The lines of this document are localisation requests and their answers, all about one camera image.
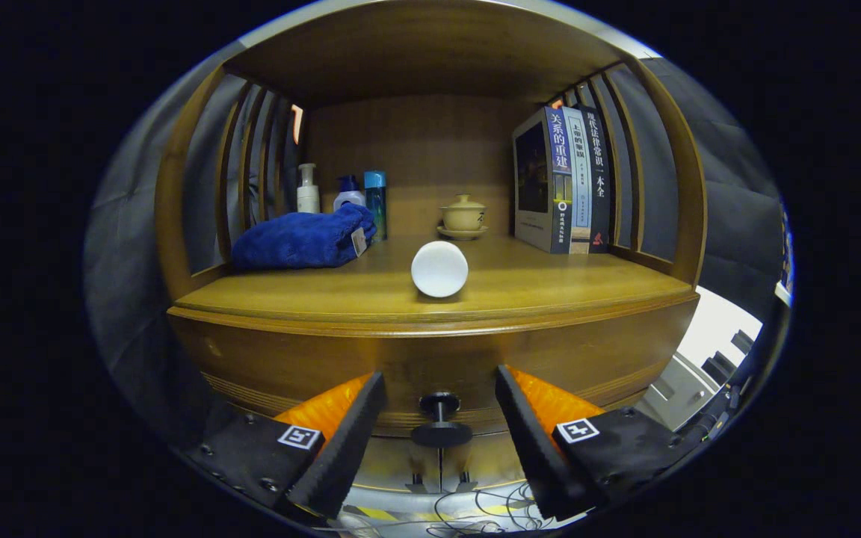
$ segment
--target white pump bottle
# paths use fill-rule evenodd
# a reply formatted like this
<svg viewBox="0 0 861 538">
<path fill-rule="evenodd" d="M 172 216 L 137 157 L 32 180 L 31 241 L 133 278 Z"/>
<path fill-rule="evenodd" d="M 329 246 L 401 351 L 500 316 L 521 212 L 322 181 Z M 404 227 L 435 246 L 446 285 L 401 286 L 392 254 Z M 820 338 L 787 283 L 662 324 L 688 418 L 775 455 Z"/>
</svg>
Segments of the white pump bottle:
<svg viewBox="0 0 861 538">
<path fill-rule="evenodd" d="M 321 197 L 314 184 L 314 163 L 299 164 L 301 185 L 297 188 L 297 212 L 321 212 Z"/>
</svg>

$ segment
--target blue bottle cap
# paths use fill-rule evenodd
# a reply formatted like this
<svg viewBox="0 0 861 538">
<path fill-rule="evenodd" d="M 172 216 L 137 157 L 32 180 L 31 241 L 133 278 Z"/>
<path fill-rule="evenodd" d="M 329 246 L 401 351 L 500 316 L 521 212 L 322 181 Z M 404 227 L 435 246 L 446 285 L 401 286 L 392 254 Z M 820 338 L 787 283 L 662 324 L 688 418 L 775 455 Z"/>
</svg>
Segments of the blue bottle cap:
<svg viewBox="0 0 861 538">
<path fill-rule="evenodd" d="M 368 170 L 365 172 L 365 188 L 386 187 L 383 170 Z"/>
<path fill-rule="evenodd" d="M 359 191 L 358 178 L 355 177 L 354 174 L 342 175 L 338 178 L 338 181 L 341 182 L 342 193 L 347 193 L 348 191 Z"/>
</svg>

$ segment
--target towel tag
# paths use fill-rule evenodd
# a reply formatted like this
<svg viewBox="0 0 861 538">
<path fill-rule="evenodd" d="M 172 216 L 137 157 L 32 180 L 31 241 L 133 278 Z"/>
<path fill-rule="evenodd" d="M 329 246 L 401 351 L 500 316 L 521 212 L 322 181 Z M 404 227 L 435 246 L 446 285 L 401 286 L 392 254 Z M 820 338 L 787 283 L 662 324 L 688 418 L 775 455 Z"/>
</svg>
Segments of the towel tag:
<svg viewBox="0 0 861 538">
<path fill-rule="evenodd" d="M 351 234 L 351 242 L 354 243 L 354 254 L 361 258 L 361 255 L 368 249 L 368 239 L 365 238 L 365 229 L 355 229 Z"/>
</svg>

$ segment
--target saucer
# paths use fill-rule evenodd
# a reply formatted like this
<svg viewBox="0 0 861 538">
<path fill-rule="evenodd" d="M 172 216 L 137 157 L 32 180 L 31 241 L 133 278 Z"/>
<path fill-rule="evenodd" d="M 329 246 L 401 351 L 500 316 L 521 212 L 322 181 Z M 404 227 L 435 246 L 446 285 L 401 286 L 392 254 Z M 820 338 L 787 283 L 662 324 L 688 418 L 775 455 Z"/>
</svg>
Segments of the saucer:
<svg viewBox="0 0 861 538">
<path fill-rule="evenodd" d="M 454 238 L 458 241 L 471 241 L 471 239 L 479 238 L 479 236 L 484 235 L 489 228 L 486 226 L 481 226 L 481 229 L 473 229 L 472 231 L 458 231 L 458 229 L 447 229 L 443 226 L 438 226 L 437 231 L 441 232 L 441 234 L 447 235 L 448 238 Z"/>
</svg>

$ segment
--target yellow black tape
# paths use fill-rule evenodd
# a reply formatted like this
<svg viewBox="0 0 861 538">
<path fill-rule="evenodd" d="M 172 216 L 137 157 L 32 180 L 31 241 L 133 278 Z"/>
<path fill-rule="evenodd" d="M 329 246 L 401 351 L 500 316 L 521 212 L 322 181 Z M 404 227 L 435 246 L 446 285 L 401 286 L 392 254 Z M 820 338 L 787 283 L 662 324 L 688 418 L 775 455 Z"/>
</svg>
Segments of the yellow black tape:
<svg viewBox="0 0 861 538">
<path fill-rule="evenodd" d="M 460 518 L 469 518 L 469 517 L 486 517 L 486 516 L 505 516 L 510 515 L 510 512 L 515 510 L 521 510 L 522 508 L 529 507 L 530 504 L 533 504 L 532 501 L 512 501 L 509 504 L 494 504 L 491 507 L 483 507 L 483 511 L 478 510 L 478 508 L 474 508 L 474 510 L 467 510 L 466 512 L 462 511 Z M 441 512 L 440 517 L 437 517 L 435 513 L 426 513 L 426 512 L 397 512 L 393 510 L 379 510 L 379 508 L 367 508 L 367 507 L 352 507 L 351 504 L 345 504 L 345 507 L 342 508 L 345 512 L 349 514 L 354 514 L 356 516 L 372 518 L 380 521 L 394 521 L 394 522 L 404 522 L 404 521 L 427 521 L 427 522 L 435 522 L 435 521 L 452 521 L 457 519 L 458 516 L 452 514 L 444 514 Z"/>
</svg>

